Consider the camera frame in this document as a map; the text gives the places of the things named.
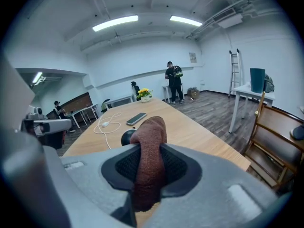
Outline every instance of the smartphone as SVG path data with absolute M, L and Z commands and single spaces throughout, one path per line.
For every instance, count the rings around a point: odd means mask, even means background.
M 139 113 L 137 114 L 135 117 L 132 117 L 130 120 L 126 121 L 125 123 L 127 125 L 134 125 L 135 123 L 137 123 L 139 120 L 143 119 L 145 116 L 147 115 L 147 113 Z

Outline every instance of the teal bin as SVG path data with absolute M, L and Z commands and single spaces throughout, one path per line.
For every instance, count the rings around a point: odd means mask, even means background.
M 265 69 L 251 68 L 250 78 L 251 78 L 251 91 L 255 93 L 262 93 L 264 88 L 264 81 L 265 81 Z

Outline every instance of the brown towel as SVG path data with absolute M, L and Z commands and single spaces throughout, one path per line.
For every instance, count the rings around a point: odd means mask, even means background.
M 159 201 L 160 189 L 166 185 L 160 144 L 166 142 L 166 125 L 159 116 L 145 120 L 131 137 L 130 143 L 141 144 L 141 158 L 132 197 L 135 211 L 148 211 Z

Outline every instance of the aluminum ladder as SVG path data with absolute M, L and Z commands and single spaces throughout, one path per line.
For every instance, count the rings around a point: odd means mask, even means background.
M 231 65 L 231 77 L 230 77 L 230 87 L 229 87 L 229 94 L 228 97 L 230 97 L 231 92 L 236 87 L 236 83 L 238 86 L 241 86 L 242 84 L 242 75 L 241 75 L 241 61 L 239 57 L 239 50 L 237 49 L 236 53 L 232 53 L 229 51 L 230 54 L 230 65 Z

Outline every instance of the black ball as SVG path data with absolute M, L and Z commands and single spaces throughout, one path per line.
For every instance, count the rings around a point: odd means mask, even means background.
M 135 131 L 136 129 L 129 129 L 128 131 L 123 133 L 121 139 L 122 146 L 130 144 L 131 136 Z

